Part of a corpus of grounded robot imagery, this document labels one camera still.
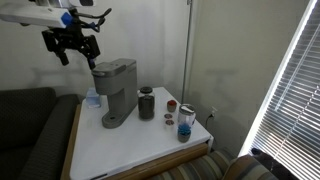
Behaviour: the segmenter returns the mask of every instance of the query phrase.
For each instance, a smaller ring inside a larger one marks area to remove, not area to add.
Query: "window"
[[[300,22],[239,156],[258,148],[300,179],[320,179],[320,2]]]

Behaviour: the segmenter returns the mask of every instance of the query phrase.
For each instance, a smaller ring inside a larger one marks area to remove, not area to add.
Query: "white wall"
[[[200,0],[186,102],[216,148],[238,154],[307,6],[304,0]]]
[[[138,87],[164,86],[180,100],[189,15],[186,1],[100,0],[97,7],[79,11],[98,15],[110,7],[113,11],[101,33],[84,32],[97,38],[102,54],[96,63],[136,59]],[[45,29],[0,21],[0,89],[51,86],[58,94],[85,95],[94,85],[85,57],[68,51],[70,64],[62,66],[45,47],[41,35]]]

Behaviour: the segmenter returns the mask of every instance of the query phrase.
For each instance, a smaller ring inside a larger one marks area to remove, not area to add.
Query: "clear container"
[[[181,104],[178,114],[178,125],[188,124],[192,127],[196,118],[195,108],[191,104]]]
[[[154,117],[155,95],[151,87],[143,87],[138,91],[139,117],[151,120]]]
[[[100,96],[96,92],[96,89],[94,87],[88,89],[86,95],[86,102],[88,108],[99,108],[101,106]]]

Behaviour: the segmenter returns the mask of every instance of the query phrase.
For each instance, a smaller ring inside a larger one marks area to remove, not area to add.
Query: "jar lid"
[[[151,87],[142,87],[142,88],[140,88],[140,92],[143,94],[149,94],[149,93],[152,93],[152,88]]]
[[[191,116],[194,114],[194,107],[191,104],[181,104],[179,108],[180,113]]]

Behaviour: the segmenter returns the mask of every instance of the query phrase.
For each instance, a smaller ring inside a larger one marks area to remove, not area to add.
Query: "gray couch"
[[[0,91],[0,179],[60,179],[77,104],[52,88]]]

